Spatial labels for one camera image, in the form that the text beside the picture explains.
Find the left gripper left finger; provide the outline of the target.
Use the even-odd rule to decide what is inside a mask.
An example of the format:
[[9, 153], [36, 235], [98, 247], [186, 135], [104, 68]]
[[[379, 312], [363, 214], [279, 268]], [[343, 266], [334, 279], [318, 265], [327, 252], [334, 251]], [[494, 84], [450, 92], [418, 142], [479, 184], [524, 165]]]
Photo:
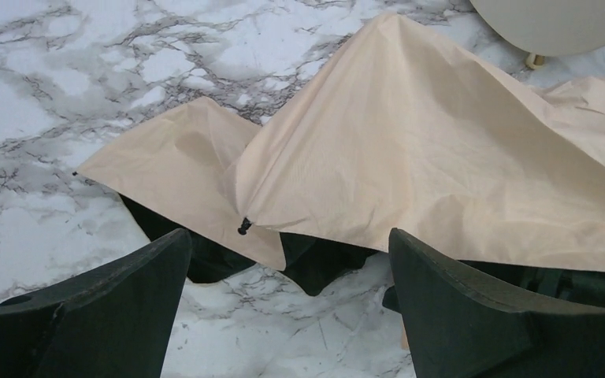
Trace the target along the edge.
[[175, 230], [0, 303], [0, 377], [158, 377], [191, 257]]

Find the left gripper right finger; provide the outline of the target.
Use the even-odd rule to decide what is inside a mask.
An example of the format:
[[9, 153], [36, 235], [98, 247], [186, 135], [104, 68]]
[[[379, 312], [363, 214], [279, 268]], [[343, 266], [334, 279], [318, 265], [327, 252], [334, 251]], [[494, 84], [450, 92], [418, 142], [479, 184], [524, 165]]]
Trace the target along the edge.
[[388, 253], [419, 377], [605, 377], [605, 273], [457, 261], [400, 229]]

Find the beige folding umbrella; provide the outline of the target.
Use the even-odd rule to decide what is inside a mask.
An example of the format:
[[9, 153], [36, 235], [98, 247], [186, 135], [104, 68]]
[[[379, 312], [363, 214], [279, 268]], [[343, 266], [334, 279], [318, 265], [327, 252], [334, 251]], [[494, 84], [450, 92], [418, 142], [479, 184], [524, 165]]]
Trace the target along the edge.
[[605, 272], [605, 75], [531, 87], [433, 28], [372, 19], [259, 126], [197, 98], [78, 169], [188, 276], [258, 263], [311, 295], [394, 228], [466, 261]]

